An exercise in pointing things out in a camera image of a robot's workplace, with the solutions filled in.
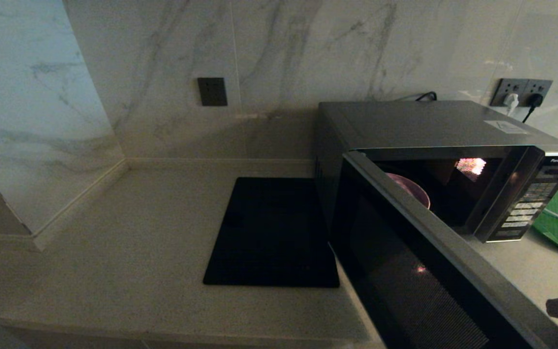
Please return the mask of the dark glass microwave door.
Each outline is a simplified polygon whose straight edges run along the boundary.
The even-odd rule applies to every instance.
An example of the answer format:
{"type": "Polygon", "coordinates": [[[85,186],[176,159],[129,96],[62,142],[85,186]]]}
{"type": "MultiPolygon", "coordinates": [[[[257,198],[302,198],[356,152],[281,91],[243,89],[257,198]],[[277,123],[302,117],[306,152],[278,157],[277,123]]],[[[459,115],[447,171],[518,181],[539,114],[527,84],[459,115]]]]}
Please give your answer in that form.
{"type": "Polygon", "coordinates": [[[558,349],[558,325],[360,152],[330,245],[387,349],[558,349]]]}

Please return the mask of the purple plate with fries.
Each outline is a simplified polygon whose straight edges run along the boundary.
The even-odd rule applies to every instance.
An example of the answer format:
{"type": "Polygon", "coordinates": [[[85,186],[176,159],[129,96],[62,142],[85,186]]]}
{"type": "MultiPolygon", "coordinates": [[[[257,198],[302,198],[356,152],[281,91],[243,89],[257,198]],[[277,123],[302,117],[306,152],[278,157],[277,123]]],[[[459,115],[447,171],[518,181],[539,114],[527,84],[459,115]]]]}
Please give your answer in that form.
{"type": "Polygon", "coordinates": [[[407,194],[414,197],[419,203],[425,206],[427,209],[431,208],[431,199],[427,194],[426,190],[419,186],[416,182],[408,179],[407,177],[395,174],[386,173],[390,179],[392,179],[397,185],[401,186],[407,194]]]}

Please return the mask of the black glass induction cooktop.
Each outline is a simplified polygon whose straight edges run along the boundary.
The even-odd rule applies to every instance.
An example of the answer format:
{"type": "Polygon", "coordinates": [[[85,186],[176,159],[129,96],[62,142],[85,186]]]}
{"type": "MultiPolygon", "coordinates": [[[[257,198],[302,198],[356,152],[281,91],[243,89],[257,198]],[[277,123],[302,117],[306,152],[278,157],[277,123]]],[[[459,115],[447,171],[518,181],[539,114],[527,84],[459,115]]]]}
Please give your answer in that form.
{"type": "Polygon", "coordinates": [[[314,179],[239,177],[203,283],[338,288],[314,179]]]}

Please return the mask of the dark single wall socket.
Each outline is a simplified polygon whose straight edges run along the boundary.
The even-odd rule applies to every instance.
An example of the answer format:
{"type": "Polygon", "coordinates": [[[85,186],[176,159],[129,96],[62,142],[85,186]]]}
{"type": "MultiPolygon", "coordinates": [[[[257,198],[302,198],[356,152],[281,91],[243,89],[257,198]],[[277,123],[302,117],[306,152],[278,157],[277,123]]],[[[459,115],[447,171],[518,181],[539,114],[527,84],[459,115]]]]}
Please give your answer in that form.
{"type": "Polygon", "coordinates": [[[226,107],[228,98],[224,78],[197,78],[201,105],[226,107]]]}

